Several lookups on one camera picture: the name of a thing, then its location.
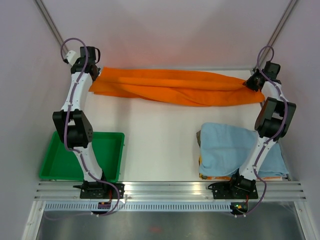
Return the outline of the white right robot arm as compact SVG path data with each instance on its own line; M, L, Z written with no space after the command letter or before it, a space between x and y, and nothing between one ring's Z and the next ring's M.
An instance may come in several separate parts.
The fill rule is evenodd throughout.
M236 172L240 180L250 186L255 184L269 150L286 135L297 108L295 103L284 96L282 84L277 80L280 69L279 64L269 60L262 70L257 69L243 84L248 89L261 92L265 96L254 125L257 133L256 143L244 164Z

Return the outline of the orange trousers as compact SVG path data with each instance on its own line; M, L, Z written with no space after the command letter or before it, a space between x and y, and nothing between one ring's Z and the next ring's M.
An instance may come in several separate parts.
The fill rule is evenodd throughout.
M229 107L265 100L261 91L244 83L237 77L206 71L104 67L89 91L189 107Z

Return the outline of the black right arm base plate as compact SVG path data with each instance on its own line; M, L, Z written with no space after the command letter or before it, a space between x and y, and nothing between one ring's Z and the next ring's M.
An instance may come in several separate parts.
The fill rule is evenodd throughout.
M211 190L215 200L256 200L259 197L256 188L253 191L246 191L237 187L231 187L228 182L215 182L207 188Z

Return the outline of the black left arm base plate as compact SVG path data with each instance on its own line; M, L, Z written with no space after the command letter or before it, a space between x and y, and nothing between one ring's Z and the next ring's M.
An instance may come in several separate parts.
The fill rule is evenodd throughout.
M81 199L117 199L117 191L109 184L84 181L81 185L73 185L80 189Z

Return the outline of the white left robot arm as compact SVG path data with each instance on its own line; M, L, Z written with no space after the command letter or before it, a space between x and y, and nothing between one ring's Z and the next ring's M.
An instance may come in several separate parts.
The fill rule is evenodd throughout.
M94 154L93 127L84 113L89 88L100 74L97 63L101 52L94 46L80 47L80 53L69 51L64 61L71 65L71 83L66 100L52 119L60 141L68 152L74 153L83 172L83 183L77 187L83 192L91 189L97 198L105 198L109 186Z

